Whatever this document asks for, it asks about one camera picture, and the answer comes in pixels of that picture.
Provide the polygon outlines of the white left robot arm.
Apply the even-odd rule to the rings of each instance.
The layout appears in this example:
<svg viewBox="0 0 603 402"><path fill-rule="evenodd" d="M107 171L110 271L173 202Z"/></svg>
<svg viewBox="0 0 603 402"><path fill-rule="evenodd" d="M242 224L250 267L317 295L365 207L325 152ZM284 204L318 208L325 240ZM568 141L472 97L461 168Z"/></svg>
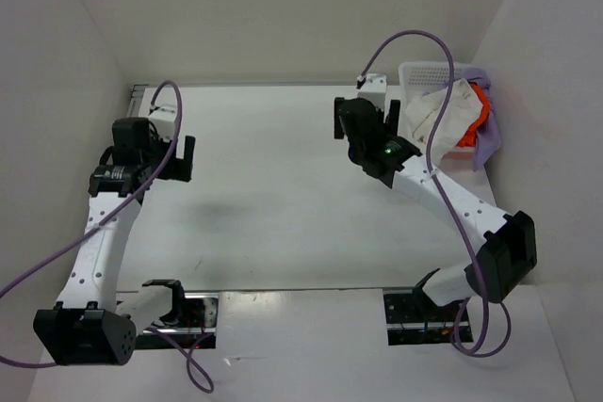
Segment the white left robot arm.
<svg viewBox="0 0 603 402"><path fill-rule="evenodd" d="M149 280L134 299L117 299L126 245L152 181L191 179L195 139L187 136L177 157L180 123L178 114L161 110L113 123L113 143L90 176L85 238L71 275L55 306L37 311L33 321L55 364L124 365L155 321L173 327L186 319L178 280Z"/></svg>

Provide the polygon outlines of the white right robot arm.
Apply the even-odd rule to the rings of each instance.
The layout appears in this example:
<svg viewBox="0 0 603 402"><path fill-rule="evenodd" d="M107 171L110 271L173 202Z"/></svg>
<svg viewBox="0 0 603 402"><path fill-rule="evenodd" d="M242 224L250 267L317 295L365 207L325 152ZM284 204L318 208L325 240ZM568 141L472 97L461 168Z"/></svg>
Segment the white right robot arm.
<svg viewBox="0 0 603 402"><path fill-rule="evenodd" d="M334 137L348 141L350 161L423 206L475 253L468 264L436 269L419 283L416 315L433 320L451 302L474 296L502 303L537 264L533 219L509 214L429 167L425 154L396 135L397 124L366 99L334 100Z"/></svg>

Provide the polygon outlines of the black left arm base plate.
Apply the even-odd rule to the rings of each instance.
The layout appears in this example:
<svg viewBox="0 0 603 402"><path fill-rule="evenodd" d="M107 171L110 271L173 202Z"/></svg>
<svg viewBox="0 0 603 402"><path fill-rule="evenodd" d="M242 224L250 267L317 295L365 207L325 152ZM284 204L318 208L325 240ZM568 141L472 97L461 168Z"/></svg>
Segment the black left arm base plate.
<svg viewBox="0 0 603 402"><path fill-rule="evenodd" d="M200 348L214 348L218 325L220 294L186 291L184 307L176 320L161 320L172 310L171 291L166 288L142 288L124 293L117 314L130 316L136 326L136 349L164 349L171 346L153 332L158 330L179 346L189 348L198 339Z"/></svg>

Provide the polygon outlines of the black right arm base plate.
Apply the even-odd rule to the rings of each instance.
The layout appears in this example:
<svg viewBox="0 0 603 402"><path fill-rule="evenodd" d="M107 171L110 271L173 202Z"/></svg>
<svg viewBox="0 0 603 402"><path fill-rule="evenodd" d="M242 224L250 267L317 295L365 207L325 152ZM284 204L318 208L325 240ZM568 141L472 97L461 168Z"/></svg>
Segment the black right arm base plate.
<svg viewBox="0 0 603 402"><path fill-rule="evenodd" d="M424 314L409 290L383 293L387 340L390 346L449 344L460 301Z"/></svg>

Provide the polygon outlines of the white t shirt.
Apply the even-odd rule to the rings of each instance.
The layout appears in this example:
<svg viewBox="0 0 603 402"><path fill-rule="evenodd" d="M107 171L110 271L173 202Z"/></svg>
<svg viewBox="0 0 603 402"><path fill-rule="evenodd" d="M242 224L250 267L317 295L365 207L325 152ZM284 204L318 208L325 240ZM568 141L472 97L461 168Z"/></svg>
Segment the white t shirt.
<svg viewBox="0 0 603 402"><path fill-rule="evenodd" d="M430 133L441 111L446 93L439 91L415 96L403 110L402 135L422 151L427 148ZM442 158L460 148L457 143L467 128L481 113L481 102L466 79L453 83L452 92L445 109L445 114L436 126L432 141L431 157L434 165L439 165Z"/></svg>

